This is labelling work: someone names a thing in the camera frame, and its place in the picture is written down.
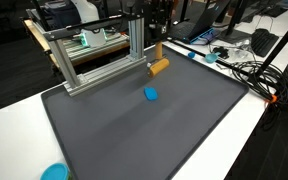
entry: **blue object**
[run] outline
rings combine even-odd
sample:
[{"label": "blue object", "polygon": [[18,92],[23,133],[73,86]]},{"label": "blue object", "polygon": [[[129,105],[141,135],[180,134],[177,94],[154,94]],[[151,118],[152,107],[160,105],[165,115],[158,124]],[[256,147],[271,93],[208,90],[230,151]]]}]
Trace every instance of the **blue object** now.
[{"label": "blue object", "polygon": [[288,4],[288,0],[283,0],[283,3],[284,4]]},{"label": "blue object", "polygon": [[195,53],[194,52],[189,52],[188,54],[187,54],[187,56],[189,57],[189,58],[194,58],[195,57]]},{"label": "blue object", "polygon": [[152,87],[144,88],[144,94],[149,101],[154,101],[158,98],[156,90]]},{"label": "blue object", "polygon": [[65,164],[56,163],[48,167],[41,176],[41,180],[68,180],[69,171]]},{"label": "blue object", "polygon": [[208,35],[212,35],[213,37],[213,31],[214,29],[213,28],[210,28],[209,30],[205,31],[204,33],[200,34],[199,36],[197,36],[196,38],[194,38],[193,40],[191,40],[190,44],[194,44],[195,41],[198,41],[200,40],[201,38],[204,39],[206,36]]},{"label": "blue object", "polygon": [[205,60],[208,63],[214,63],[217,59],[218,59],[218,55],[220,55],[221,53],[217,52],[215,54],[208,54],[205,56]]}]

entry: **aluminum frame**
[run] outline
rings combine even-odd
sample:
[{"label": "aluminum frame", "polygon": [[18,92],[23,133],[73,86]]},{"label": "aluminum frame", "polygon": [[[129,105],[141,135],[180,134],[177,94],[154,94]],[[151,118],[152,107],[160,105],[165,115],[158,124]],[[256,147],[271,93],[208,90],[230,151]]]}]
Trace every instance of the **aluminum frame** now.
[{"label": "aluminum frame", "polygon": [[[46,37],[49,37],[51,32],[45,32],[41,27],[38,27],[38,29],[41,31],[45,39],[48,40]],[[76,74],[68,53],[63,45],[63,41],[61,39],[48,41],[48,44],[66,79],[63,85],[70,96],[78,95],[79,93],[146,62],[146,57],[144,56],[144,18],[139,17],[138,19],[130,20],[129,30],[129,55],[101,68],[80,75]]]}]

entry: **blue cup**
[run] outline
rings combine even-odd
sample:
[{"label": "blue cup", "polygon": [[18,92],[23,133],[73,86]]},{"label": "blue cup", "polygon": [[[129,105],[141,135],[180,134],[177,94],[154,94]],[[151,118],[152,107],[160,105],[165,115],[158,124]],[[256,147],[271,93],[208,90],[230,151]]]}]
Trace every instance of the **blue cup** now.
[{"label": "blue cup", "polygon": [[215,61],[217,61],[218,59],[218,56],[220,55],[221,53],[217,52],[217,53],[212,53],[212,54],[208,54],[205,56],[205,60],[207,63],[214,63]]},{"label": "blue cup", "polygon": [[72,176],[65,164],[56,163],[48,167],[40,180],[70,180]]}]

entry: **white desk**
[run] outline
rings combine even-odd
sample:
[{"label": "white desk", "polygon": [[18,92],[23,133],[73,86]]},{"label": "white desk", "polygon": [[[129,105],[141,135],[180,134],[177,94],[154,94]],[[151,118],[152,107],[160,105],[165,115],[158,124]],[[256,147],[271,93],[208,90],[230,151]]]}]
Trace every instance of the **white desk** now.
[{"label": "white desk", "polygon": [[[254,18],[254,23],[240,25],[238,29],[252,33],[257,19]],[[269,28],[270,23],[267,24],[267,21],[270,22],[270,19],[263,17],[259,27]],[[272,32],[283,35],[287,29],[288,12],[274,20]],[[188,53],[176,45],[165,44],[180,53]],[[206,47],[191,47],[208,52]],[[206,64],[201,57],[195,57],[195,60]],[[273,64],[285,69],[288,64],[288,45]],[[220,70],[215,64],[206,65],[229,75],[228,70]],[[223,179],[263,112],[264,101],[249,92],[207,137],[174,179]],[[0,180],[38,180],[42,172],[56,162],[65,163],[65,159],[40,94],[0,110]]]}]

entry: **gray mat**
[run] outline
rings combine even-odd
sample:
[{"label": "gray mat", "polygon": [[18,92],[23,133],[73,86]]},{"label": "gray mat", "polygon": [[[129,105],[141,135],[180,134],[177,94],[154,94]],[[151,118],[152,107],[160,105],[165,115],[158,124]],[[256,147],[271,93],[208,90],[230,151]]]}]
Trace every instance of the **gray mat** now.
[{"label": "gray mat", "polygon": [[[145,65],[76,97],[42,95],[66,161],[79,180],[170,179],[247,92],[247,86],[164,47],[170,67]],[[146,51],[153,59],[153,50]],[[144,87],[159,99],[146,100]]]}]

